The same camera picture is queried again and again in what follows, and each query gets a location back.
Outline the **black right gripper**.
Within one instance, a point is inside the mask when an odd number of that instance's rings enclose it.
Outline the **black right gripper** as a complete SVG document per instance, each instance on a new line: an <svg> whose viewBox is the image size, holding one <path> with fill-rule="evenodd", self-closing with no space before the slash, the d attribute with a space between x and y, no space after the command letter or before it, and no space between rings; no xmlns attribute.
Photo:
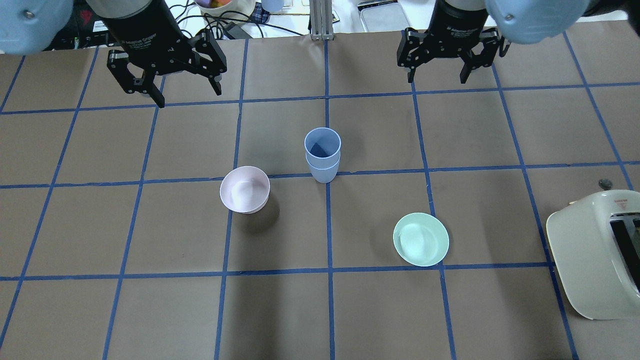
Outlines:
<svg viewBox="0 0 640 360"><path fill-rule="evenodd" d="M435 3L425 32L411 27L402 32L397 65L406 69L407 82L413 84L416 69L433 59L462 59L459 80L466 84L473 71L491 66L496 55L505 57L511 43L497 27L485 28L488 18L484 2Z"/></svg>

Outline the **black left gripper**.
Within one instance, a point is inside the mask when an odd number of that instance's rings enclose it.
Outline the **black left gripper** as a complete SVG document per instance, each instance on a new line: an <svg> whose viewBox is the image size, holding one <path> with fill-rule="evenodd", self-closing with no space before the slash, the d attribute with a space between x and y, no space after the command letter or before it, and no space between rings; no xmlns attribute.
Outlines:
<svg viewBox="0 0 640 360"><path fill-rule="evenodd" d="M204 27L186 36L164 0L149 0L133 14L108 17L106 27L121 47L109 52L107 68L126 93L147 95L164 109L166 100L154 82L156 75L187 71L205 77L215 95L222 95L227 59L213 30ZM135 77L129 64L147 76Z"/></svg>

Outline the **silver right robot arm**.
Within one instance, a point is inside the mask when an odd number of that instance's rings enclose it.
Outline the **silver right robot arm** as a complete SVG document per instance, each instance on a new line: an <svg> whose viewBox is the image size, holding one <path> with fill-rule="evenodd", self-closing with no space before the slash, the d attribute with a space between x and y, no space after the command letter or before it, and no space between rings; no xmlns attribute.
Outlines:
<svg viewBox="0 0 640 360"><path fill-rule="evenodd" d="M208 80L216 95L227 71L226 55L214 33L201 29L185 36L162 0L146 0L127 14L103 17L121 50L109 52L107 68L124 92L140 92L165 106L154 78L187 71ZM396 60L414 81L415 70L433 59L462 59L459 79L466 83L472 71L488 68L496 56L504 57L511 43L537 44L555 37L579 18L622 10L635 32L639 31L637 0L437 0L424 32L402 31Z"/></svg>

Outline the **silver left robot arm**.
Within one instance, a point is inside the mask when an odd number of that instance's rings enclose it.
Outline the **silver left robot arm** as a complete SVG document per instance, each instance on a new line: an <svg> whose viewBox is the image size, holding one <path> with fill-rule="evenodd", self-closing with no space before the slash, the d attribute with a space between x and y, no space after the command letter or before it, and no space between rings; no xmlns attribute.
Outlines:
<svg viewBox="0 0 640 360"><path fill-rule="evenodd" d="M109 51L107 68L124 92L146 94L162 108L165 98L154 79L186 71L203 76L222 94L227 59L212 30L203 28L188 38L164 0L87 4L119 44L119 50ZM72 0L3 0L1 50L10 55L45 50L70 21L73 7Z"/></svg>

